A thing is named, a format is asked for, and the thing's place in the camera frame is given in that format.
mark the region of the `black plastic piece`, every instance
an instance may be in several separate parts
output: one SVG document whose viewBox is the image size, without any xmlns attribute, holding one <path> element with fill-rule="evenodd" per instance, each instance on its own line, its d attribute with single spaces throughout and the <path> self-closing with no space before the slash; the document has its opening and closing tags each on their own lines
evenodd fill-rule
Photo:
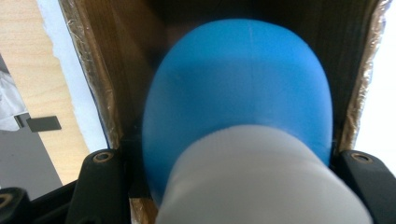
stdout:
<svg viewBox="0 0 396 224">
<path fill-rule="evenodd" d="M 83 162 L 65 223 L 131 223 L 120 152 L 105 149 Z"/>
<path fill-rule="evenodd" d="M 0 223 L 26 224 L 32 221 L 32 205 L 24 189 L 0 189 Z"/>
<path fill-rule="evenodd" d="M 64 223 L 77 181 L 73 181 L 32 201 L 34 223 Z"/>
<path fill-rule="evenodd" d="M 61 124 L 59 123 L 59 120 L 58 118 L 56 118 L 56 116 L 39 118 L 39 119 L 27 119 L 26 122 L 29 125 L 29 128 L 32 131 L 32 133 L 62 129 Z"/>
<path fill-rule="evenodd" d="M 396 223 L 396 178 L 381 160 L 347 150 L 334 160 L 334 171 L 361 198 L 374 223 Z"/>
</svg>

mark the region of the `white cylinder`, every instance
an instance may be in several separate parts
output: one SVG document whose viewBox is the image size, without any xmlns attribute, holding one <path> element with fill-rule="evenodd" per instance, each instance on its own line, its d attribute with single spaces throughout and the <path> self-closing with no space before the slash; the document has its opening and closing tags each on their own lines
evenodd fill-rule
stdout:
<svg viewBox="0 0 396 224">
<path fill-rule="evenodd" d="M 358 197 L 301 141 L 242 125 L 179 157 L 158 224 L 372 223 Z"/>
</svg>

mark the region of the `blue balloon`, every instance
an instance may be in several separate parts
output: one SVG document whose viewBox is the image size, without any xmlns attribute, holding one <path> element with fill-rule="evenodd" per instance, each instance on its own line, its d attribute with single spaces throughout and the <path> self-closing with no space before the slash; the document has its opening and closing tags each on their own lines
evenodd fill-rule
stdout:
<svg viewBox="0 0 396 224">
<path fill-rule="evenodd" d="M 172 47 L 151 84 L 143 156 L 155 202 L 161 204 L 169 173 L 190 144 L 242 124 L 289 133 L 329 163 L 331 96 L 307 44 L 262 21 L 210 22 Z"/>
</svg>

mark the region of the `plastic film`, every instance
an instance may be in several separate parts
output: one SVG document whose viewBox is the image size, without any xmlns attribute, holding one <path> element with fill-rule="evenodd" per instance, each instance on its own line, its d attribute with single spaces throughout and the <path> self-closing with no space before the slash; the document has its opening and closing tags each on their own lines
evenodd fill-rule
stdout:
<svg viewBox="0 0 396 224">
<path fill-rule="evenodd" d="M 389 8 L 390 3 L 391 0 L 378 1 L 373 12 L 355 88 L 347 108 L 346 122 L 338 151 L 350 150 L 355 146 L 360 128 L 361 114 L 372 79 L 373 59 L 380 46 L 386 23 L 385 12 Z"/>
<path fill-rule="evenodd" d="M 118 148 L 122 129 L 115 94 L 87 13 L 81 13 L 85 8 L 81 6 L 83 1 L 59 0 L 59 3 L 104 126 L 106 139 L 111 148 Z"/>
</svg>

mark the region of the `gray object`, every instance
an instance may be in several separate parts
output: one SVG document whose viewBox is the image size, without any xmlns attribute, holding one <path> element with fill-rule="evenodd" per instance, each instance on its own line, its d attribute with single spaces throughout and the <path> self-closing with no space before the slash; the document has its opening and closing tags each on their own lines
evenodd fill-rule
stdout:
<svg viewBox="0 0 396 224">
<path fill-rule="evenodd" d="M 31 200 L 62 186 L 38 133 L 27 127 L 28 114 L 20 115 L 24 128 L 0 131 L 0 185 L 26 189 Z"/>
</svg>

